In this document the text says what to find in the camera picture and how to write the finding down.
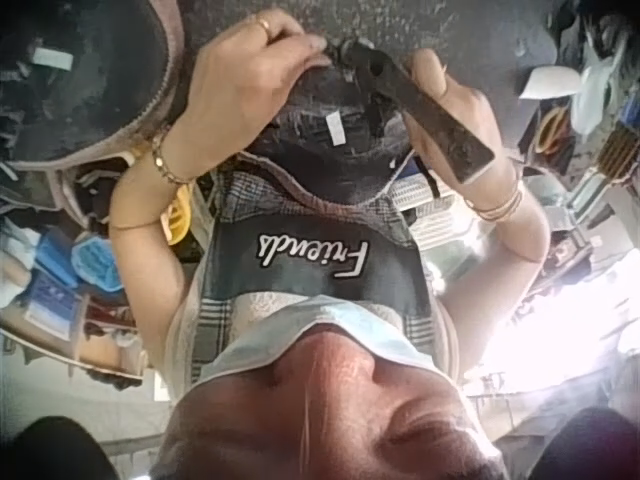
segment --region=face mask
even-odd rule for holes
[[[397,328],[354,303],[318,296],[257,323],[202,368],[200,382],[267,366],[315,325],[335,325],[382,359],[442,374]]]

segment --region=bracelet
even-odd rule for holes
[[[485,222],[500,223],[509,220],[516,212],[524,198],[524,182],[518,178],[509,199],[499,207],[490,210],[479,210],[473,203],[465,199],[467,206]]]
[[[167,162],[165,162],[162,156],[162,142],[167,136],[167,133],[169,133],[170,128],[171,127],[167,125],[162,130],[160,130],[160,132],[158,132],[155,137],[153,137],[153,141],[151,142],[153,164],[156,166],[158,172],[160,172],[160,175],[162,175],[162,178],[166,178],[170,183],[179,186],[188,185],[189,183],[191,183],[191,180],[185,180],[171,173],[171,170],[169,170],[169,168],[167,167]]]

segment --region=plaid apron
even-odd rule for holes
[[[357,206],[317,197],[304,205],[297,199],[308,192],[291,195],[300,187],[264,164],[229,162],[213,175],[215,225],[186,372],[192,385],[229,344],[235,301],[247,293],[324,294],[391,309],[416,348],[433,354],[425,269],[386,191]]]

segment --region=gold ring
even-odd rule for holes
[[[264,33],[267,34],[267,40],[271,41],[271,25],[269,25],[269,22],[267,22],[264,18],[258,15],[254,15],[253,19],[258,25],[262,27],[262,29],[264,30]]]

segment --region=hand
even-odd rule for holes
[[[442,181],[480,210],[490,210],[503,205],[513,193],[516,171],[504,155],[500,130],[487,98],[481,92],[464,87],[447,75],[433,50],[419,50],[414,54],[411,73],[414,82],[420,88],[495,154],[495,160],[482,175],[470,184],[460,184],[433,139],[410,115],[405,114],[411,144],[422,161],[431,167]]]
[[[187,109],[162,145],[169,170],[195,178],[249,146],[300,75],[331,63],[325,47],[324,38],[305,34],[279,9],[250,17],[203,47]]]

